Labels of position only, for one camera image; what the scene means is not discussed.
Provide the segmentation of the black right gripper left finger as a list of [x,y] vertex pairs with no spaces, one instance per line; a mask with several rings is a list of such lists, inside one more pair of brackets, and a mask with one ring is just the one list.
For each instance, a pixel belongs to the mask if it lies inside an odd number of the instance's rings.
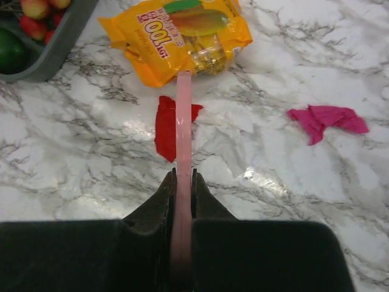
[[1,224],[2,291],[162,291],[176,172],[122,219]]

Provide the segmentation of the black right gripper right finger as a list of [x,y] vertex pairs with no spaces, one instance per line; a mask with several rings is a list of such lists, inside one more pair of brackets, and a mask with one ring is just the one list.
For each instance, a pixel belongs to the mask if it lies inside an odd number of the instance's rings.
[[338,238],[325,224],[239,220],[192,178],[194,291],[354,291]]

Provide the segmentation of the pink hand brush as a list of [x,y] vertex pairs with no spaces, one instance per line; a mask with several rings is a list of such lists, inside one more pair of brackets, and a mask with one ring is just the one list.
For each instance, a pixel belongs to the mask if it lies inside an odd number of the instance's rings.
[[191,74],[177,76],[177,189],[170,243],[170,281],[176,288],[191,286]]

